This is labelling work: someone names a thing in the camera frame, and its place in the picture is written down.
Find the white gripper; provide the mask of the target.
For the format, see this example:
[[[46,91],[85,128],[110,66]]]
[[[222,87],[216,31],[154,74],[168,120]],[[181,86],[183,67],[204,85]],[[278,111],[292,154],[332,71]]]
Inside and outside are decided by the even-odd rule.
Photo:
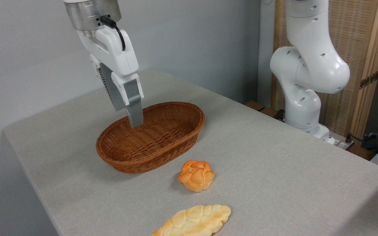
[[[111,103],[116,111],[126,109],[132,128],[143,124],[141,99],[144,98],[137,74],[138,61],[128,34],[121,30],[125,41],[125,51],[116,29],[102,28],[95,32],[96,39],[107,49],[84,36],[77,34],[84,47],[90,52],[90,60],[96,76],[101,79]]]

